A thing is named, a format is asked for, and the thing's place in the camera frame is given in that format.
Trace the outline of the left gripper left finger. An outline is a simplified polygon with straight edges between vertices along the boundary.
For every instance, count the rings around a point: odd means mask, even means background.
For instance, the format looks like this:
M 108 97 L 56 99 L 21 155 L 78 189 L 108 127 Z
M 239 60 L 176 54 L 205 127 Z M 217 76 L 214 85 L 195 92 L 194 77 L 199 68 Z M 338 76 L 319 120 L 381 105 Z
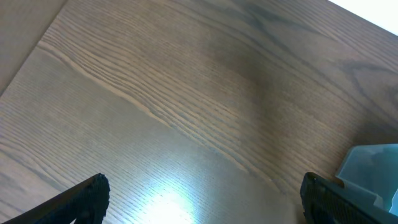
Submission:
M 109 192 L 108 179 L 98 173 L 4 224 L 102 224 Z

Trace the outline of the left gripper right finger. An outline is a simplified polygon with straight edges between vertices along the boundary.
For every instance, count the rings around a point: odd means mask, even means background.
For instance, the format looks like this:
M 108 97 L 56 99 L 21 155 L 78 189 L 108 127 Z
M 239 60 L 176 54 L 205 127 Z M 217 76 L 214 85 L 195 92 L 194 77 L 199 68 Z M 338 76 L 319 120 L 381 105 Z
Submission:
M 313 172 L 304 175 L 300 196 L 309 224 L 397 224 L 397 216 Z

